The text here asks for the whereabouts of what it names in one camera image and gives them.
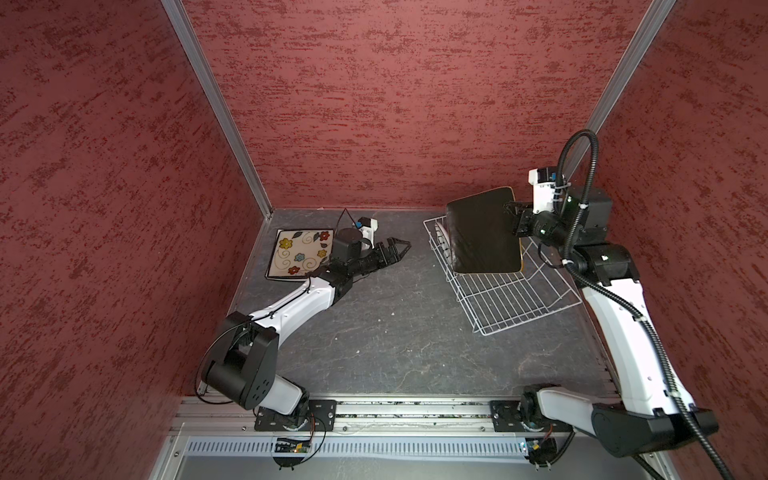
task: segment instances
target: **table surface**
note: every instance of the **table surface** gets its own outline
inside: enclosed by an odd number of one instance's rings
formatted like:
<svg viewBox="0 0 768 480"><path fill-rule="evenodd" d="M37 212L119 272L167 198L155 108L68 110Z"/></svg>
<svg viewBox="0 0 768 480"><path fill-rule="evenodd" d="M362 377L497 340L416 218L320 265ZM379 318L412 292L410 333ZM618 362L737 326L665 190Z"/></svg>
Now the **table surface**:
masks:
<svg viewBox="0 0 768 480"><path fill-rule="evenodd" d="M340 210L278 210L241 285L251 313L299 284L264 278L278 229L334 228ZM410 241L406 258L355 283L282 345L277 372L312 393L516 396L553 383L590 395L615 391L589 335L584 305L490 336L473 333L429 246L439 212L353 210L376 218L377 241ZM348 227L344 217L341 227Z"/></svg>

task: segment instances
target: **wallpaper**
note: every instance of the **wallpaper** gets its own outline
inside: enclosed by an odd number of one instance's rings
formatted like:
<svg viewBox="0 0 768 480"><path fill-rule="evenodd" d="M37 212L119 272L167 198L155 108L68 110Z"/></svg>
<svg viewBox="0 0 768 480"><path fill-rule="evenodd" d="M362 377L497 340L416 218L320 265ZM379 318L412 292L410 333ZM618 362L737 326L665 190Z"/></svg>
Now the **wallpaper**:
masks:
<svg viewBox="0 0 768 480"><path fill-rule="evenodd" d="M0 476L145 480L260 214L159 1L0 5Z"/></svg>
<svg viewBox="0 0 768 480"><path fill-rule="evenodd" d="M768 472L766 25L765 2L678 0L600 132L611 239L736 478ZM698 445L675 459L719 478Z"/></svg>
<svg viewBox="0 0 768 480"><path fill-rule="evenodd" d="M187 0L277 207L444 207L557 162L650 0Z"/></svg>

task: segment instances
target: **red wall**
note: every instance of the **red wall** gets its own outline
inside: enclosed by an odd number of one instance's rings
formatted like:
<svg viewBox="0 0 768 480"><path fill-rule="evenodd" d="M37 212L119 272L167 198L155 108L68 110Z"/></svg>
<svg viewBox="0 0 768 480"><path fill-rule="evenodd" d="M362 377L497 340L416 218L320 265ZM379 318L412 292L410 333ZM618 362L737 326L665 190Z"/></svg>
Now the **red wall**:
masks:
<svg viewBox="0 0 768 480"><path fill-rule="evenodd" d="M0 475L148 475L260 215L157 0L0 6Z"/></svg>
<svg viewBox="0 0 768 480"><path fill-rule="evenodd" d="M768 3L678 0L600 133L612 240L737 478L768 457ZM697 445L684 478L719 478Z"/></svg>
<svg viewBox="0 0 768 480"><path fill-rule="evenodd" d="M554 164L649 0L188 0L278 207L430 207Z"/></svg>

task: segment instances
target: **dish rack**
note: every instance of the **dish rack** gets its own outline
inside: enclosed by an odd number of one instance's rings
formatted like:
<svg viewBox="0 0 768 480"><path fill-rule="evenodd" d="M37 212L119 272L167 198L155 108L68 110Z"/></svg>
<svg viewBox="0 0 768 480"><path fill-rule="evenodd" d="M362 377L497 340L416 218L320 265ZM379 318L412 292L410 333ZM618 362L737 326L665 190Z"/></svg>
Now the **dish rack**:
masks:
<svg viewBox="0 0 768 480"><path fill-rule="evenodd" d="M538 258L538 245L530 237L521 239L521 272L454 273L445 217L424 220L424 228L473 332L492 335L581 304L581 297L560 271Z"/></svg>

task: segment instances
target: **white wire rack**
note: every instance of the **white wire rack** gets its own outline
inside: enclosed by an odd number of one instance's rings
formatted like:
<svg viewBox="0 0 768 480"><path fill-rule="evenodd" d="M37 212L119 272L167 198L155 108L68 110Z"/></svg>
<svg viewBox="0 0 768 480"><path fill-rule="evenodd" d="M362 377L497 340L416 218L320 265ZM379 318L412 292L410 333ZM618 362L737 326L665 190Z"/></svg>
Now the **white wire rack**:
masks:
<svg viewBox="0 0 768 480"><path fill-rule="evenodd" d="M522 239L521 272L454 273L444 222L445 217L425 220L424 228L474 332L491 335L581 304L581 297L560 271L538 258L537 244L530 237Z"/></svg>

